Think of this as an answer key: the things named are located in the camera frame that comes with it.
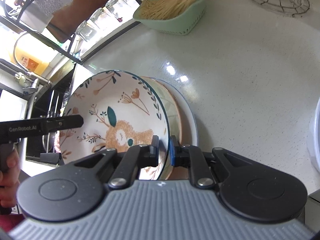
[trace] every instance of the glass cup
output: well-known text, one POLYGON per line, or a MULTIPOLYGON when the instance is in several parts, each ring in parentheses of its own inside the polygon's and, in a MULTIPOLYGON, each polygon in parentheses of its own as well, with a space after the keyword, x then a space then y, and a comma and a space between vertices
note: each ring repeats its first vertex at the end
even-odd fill
POLYGON ((112 31, 119 26, 119 22, 115 20, 113 14, 103 8, 97 9, 91 15, 90 20, 102 31, 106 29, 112 31))
POLYGON ((106 3, 106 9, 114 15, 118 22, 128 21, 134 13, 134 9, 126 0, 109 0, 106 3))
POLYGON ((93 25, 89 24, 87 21, 83 21, 76 29, 76 34, 78 34, 84 41, 89 42, 94 37, 97 38, 98 31, 93 25))

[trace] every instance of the green plastic basket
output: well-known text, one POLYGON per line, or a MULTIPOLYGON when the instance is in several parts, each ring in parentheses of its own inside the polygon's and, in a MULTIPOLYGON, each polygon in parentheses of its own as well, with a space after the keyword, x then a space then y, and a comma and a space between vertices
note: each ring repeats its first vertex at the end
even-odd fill
POLYGON ((134 12, 133 19, 145 26, 164 33, 177 35, 188 34, 205 13, 207 0, 197 0, 191 4, 182 14, 169 20, 146 20, 139 17, 139 9, 134 12))

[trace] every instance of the white container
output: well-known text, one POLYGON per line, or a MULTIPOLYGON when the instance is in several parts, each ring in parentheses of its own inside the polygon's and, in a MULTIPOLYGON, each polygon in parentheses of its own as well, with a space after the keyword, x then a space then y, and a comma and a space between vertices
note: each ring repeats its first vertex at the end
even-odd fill
POLYGON ((320 114, 320 98, 316 107, 315 115, 310 120, 309 131, 307 136, 307 147, 308 147, 311 163, 320 172, 319 114, 320 114))

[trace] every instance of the white plate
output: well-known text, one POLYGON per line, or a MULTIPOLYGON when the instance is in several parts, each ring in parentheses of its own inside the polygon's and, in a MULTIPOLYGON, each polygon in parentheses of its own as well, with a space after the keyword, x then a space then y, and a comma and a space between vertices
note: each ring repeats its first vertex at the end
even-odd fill
POLYGON ((124 71, 105 71, 88 78, 70 97, 64 115, 80 114, 80 128, 60 131, 65 163, 103 148, 125 152, 159 136, 159 165, 141 169, 139 179, 158 179, 168 156, 169 125, 164 107, 150 85, 124 71))
POLYGON ((316 107, 315 115, 312 116, 310 120, 309 131, 307 135, 307 147, 308 147, 311 163, 320 172, 319 115, 320 115, 320 98, 316 107))
POLYGON ((166 81, 153 78, 157 80, 159 83, 164 85, 164 87, 171 93, 174 100, 176 100, 178 106, 180 107, 180 115, 182 121, 182 144, 190 144, 194 146, 198 146, 198 129, 196 125, 196 120, 191 112, 191 109, 183 97, 183 95, 171 84, 166 81))

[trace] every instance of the orange label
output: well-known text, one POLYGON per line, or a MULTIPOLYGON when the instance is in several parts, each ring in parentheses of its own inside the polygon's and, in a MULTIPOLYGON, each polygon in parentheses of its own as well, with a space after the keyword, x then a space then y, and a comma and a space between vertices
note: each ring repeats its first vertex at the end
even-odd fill
POLYGON ((28 65, 26 66, 27 69, 30 69, 32 72, 35 71, 39 63, 35 62, 31 58, 28 60, 28 65))

